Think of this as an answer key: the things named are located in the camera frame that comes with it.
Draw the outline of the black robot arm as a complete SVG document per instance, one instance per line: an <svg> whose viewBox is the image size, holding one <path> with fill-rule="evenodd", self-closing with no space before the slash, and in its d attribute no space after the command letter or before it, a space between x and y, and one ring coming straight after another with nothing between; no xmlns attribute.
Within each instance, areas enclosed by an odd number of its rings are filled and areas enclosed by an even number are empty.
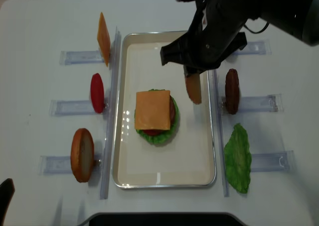
<svg viewBox="0 0 319 226"><path fill-rule="evenodd" d="M161 49L163 64L184 66L186 76L216 69L247 45L247 20L263 19L309 46L319 43L319 0L177 0L194 1L188 31Z"/></svg>

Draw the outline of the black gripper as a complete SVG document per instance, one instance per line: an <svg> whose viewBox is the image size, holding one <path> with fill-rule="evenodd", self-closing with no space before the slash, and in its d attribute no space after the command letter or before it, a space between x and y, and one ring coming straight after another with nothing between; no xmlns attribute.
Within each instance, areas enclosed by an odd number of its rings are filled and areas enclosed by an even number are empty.
<svg viewBox="0 0 319 226"><path fill-rule="evenodd" d="M239 31L248 19L261 15L263 0L186 0L196 3L196 12L186 35L160 50L161 64L182 64L184 76L216 69L234 51L247 43Z"/></svg>

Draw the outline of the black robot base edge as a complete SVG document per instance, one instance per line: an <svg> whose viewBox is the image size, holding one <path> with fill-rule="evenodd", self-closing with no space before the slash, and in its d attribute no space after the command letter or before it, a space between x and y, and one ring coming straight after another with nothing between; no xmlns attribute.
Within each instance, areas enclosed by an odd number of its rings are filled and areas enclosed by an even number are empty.
<svg viewBox="0 0 319 226"><path fill-rule="evenodd" d="M94 216L90 226L243 226L230 214L114 213Z"/></svg>

